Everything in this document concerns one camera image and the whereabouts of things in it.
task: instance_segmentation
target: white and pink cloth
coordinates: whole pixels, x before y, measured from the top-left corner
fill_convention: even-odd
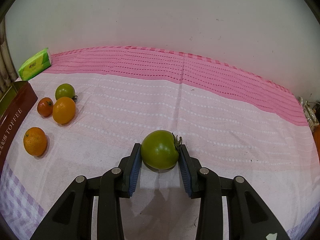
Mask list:
[[[56,54],[30,83],[38,100],[55,99],[56,88],[69,83],[78,102],[65,126],[42,118],[35,105],[11,145],[0,211],[21,240],[30,239],[76,176],[92,178],[118,166],[135,142],[159,129],[182,136],[190,155],[219,176],[244,176],[291,239],[300,239],[318,213],[316,146],[298,101],[279,85],[210,58],[144,47]],[[41,158],[28,155],[22,143],[34,126],[49,138]],[[121,199],[124,235],[194,239],[199,203],[184,192],[177,166],[155,173],[143,165],[133,197]],[[95,218],[92,224],[96,239]]]

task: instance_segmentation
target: green tissue package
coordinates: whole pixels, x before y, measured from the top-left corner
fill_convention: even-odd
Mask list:
[[[46,68],[51,66],[51,55],[48,48],[39,51],[29,58],[19,68],[19,75],[22,80],[30,80]]]

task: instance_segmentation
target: screw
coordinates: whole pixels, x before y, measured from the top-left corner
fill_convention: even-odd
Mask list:
[[[84,181],[84,176],[78,176],[76,177],[76,182],[81,183]]]
[[[208,174],[209,173],[209,170],[207,168],[201,168],[199,171],[201,174]]]
[[[113,168],[113,169],[111,170],[111,172],[112,172],[113,174],[118,174],[118,173],[121,172],[121,169],[120,169],[119,167],[115,167],[115,168]]]
[[[236,176],[236,182],[244,183],[244,178],[242,178],[241,176]]]

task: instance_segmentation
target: white wall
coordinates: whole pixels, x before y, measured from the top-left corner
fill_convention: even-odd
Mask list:
[[[320,26],[303,0],[16,0],[6,27],[16,68],[44,47],[158,47],[212,57],[320,99]]]

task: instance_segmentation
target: green tomato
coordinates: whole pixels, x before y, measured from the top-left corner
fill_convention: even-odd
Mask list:
[[[56,100],[62,97],[74,99],[76,95],[75,89],[70,84],[62,84],[56,90]]]
[[[172,168],[179,159],[182,138],[177,142],[173,133],[157,130],[148,134],[141,144],[142,160],[155,169],[166,170]]]

